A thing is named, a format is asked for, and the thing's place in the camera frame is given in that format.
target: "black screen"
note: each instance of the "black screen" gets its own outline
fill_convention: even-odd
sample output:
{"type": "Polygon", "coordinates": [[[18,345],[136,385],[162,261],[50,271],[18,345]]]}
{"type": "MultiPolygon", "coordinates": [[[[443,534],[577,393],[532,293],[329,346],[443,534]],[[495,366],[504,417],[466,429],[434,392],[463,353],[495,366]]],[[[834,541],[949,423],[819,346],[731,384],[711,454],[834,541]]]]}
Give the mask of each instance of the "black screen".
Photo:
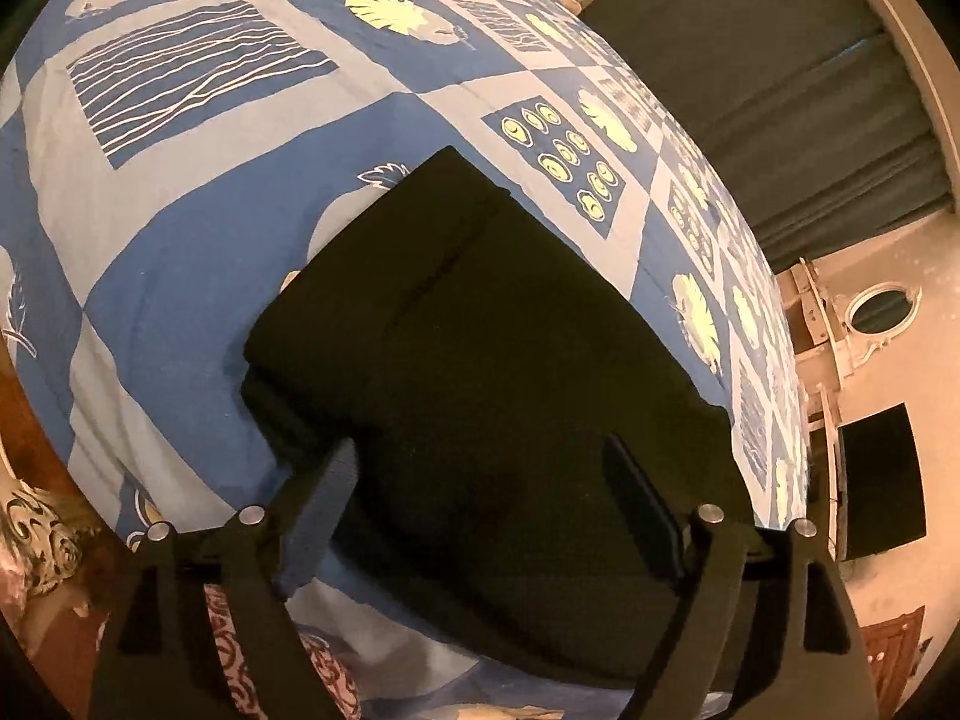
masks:
{"type": "Polygon", "coordinates": [[[923,481],[906,405],[840,428],[847,470],[847,559],[926,536],[923,481]]]}

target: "silver bolt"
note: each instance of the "silver bolt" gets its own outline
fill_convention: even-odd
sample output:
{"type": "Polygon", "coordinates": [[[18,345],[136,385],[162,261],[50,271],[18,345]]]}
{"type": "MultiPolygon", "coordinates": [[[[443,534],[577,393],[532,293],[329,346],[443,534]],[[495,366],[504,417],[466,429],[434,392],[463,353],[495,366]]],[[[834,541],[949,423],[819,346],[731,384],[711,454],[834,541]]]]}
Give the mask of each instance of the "silver bolt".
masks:
{"type": "Polygon", "coordinates": [[[817,535],[817,526],[814,525],[808,519],[797,519],[794,520],[793,527],[796,528],[797,533],[799,533],[804,538],[813,538],[817,535]]]}
{"type": "Polygon", "coordinates": [[[163,541],[167,536],[170,536],[169,522],[155,522],[147,528],[147,538],[150,541],[163,541]]]}
{"type": "Polygon", "coordinates": [[[240,521],[244,525],[259,525],[266,515],[262,506],[248,506],[240,512],[240,521]]]}
{"type": "Polygon", "coordinates": [[[717,504],[700,504],[700,507],[697,509],[697,514],[703,522],[707,522],[710,525],[719,525],[723,522],[723,509],[717,506],[717,504]]]}

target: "brown wooden door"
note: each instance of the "brown wooden door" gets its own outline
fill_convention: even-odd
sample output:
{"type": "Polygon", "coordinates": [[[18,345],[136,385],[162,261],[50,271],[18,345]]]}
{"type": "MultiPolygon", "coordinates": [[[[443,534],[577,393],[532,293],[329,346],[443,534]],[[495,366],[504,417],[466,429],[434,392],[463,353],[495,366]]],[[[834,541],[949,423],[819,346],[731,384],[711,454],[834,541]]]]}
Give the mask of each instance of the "brown wooden door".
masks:
{"type": "Polygon", "coordinates": [[[880,720],[894,716],[899,698],[904,693],[920,643],[923,609],[920,607],[913,613],[861,629],[867,645],[867,662],[877,689],[880,720]]]}

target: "patterned bedsheet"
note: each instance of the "patterned bedsheet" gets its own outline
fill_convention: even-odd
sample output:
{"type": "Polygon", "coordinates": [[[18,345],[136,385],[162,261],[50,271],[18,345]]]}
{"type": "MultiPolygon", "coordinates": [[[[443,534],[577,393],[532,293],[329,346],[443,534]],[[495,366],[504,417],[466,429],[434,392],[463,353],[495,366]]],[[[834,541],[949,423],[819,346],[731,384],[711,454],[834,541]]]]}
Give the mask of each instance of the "patterned bedsheet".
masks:
{"type": "MultiPolygon", "coordinates": [[[[0,87],[3,333],[117,533],[136,547],[160,512],[219,525],[277,489],[239,398],[248,329],[447,145],[728,410],[757,521],[802,515],[805,432],[770,269],[683,127],[557,0],[51,0],[0,87]]],[[[370,717],[600,720],[627,699],[442,642],[335,554],[318,577],[291,614],[352,669],[370,717]]]]}

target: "folded black garment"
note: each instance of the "folded black garment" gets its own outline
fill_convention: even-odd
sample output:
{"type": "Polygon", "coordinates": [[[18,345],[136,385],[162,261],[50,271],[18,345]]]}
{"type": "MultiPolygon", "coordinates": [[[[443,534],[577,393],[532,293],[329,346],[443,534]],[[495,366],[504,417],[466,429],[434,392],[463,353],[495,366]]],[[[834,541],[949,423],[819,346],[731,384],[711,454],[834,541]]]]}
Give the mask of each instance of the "folded black garment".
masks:
{"type": "Polygon", "coordinates": [[[723,409],[622,296],[453,148],[376,201],[253,327],[244,399],[310,463],[355,437],[341,553],[450,640],[630,688],[678,607],[601,469],[752,522],[723,409]]]}

